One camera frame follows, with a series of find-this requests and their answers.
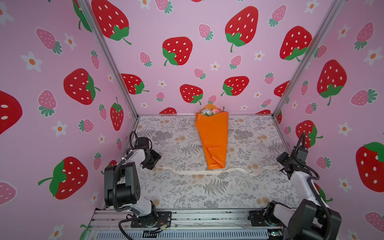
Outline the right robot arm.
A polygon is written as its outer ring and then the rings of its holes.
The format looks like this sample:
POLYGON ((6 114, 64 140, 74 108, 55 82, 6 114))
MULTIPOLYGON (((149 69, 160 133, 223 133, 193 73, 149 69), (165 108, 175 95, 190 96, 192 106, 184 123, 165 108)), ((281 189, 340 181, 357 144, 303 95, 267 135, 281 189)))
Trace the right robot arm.
POLYGON ((342 217, 321 197, 314 183, 320 176, 306 165, 307 154, 305 146, 297 145, 291 154, 284 152, 277 158, 301 199, 299 206, 292 209, 272 201, 267 205, 264 217, 270 225, 283 225, 285 240, 336 240, 342 217))

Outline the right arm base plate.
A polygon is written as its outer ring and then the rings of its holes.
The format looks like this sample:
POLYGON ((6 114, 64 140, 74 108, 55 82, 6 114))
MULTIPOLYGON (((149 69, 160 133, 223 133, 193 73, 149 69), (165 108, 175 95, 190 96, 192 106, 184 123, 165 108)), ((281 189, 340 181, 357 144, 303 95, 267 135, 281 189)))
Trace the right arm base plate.
POLYGON ((284 228, 286 227, 282 222, 279 220, 272 220, 265 216, 265 209, 261 209, 258 211, 250 211, 249 216, 247 219, 251 222, 251 225, 253 227, 281 227, 284 228))

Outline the orange wrapping paper sheet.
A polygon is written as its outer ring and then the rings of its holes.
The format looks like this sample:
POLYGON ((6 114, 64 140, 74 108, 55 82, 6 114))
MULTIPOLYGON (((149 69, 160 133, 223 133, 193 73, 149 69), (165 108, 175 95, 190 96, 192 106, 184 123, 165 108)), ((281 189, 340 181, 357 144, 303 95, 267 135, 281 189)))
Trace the orange wrapping paper sheet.
POLYGON ((201 137, 203 150, 209 170, 224 169, 226 167, 229 113, 222 111, 210 117, 203 116, 203 109, 219 109, 213 104, 207 104, 196 113, 195 125, 201 137))

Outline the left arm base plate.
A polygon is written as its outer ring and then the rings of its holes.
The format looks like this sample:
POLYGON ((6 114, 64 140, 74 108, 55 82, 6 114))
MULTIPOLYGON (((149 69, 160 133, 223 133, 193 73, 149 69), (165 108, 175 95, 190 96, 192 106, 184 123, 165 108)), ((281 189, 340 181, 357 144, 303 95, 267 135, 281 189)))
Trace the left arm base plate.
POLYGON ((143 217, 138 217, 131 223, 131 228, 160 228, 171 223, 172 212, 160 211, 155 215, 150 214, 143 217))

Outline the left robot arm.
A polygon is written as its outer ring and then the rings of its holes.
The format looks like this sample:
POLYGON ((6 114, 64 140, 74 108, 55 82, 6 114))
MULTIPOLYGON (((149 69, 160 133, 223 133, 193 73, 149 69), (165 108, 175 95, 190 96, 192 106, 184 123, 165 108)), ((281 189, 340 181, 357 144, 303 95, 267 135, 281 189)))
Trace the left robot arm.
POLYGON ((139 218, 155 218, 153 202, 141 197, 141 185, 136 164, 142 169, 153 170, 162 156, 153 150, 152 141, 139 137, 125 151, 117 165, 104 171, 105 204, 116 212, 131 211, 139 218))

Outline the pink fake rose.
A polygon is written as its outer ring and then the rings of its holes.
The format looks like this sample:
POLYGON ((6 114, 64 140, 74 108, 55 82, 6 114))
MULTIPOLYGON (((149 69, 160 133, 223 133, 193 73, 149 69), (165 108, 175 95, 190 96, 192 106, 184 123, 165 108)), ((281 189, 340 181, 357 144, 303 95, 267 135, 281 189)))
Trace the pink fake rose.
POLYGON ((212 109, 211 112, 213 115, 221 113, 223 110, 222 109, 212 109))

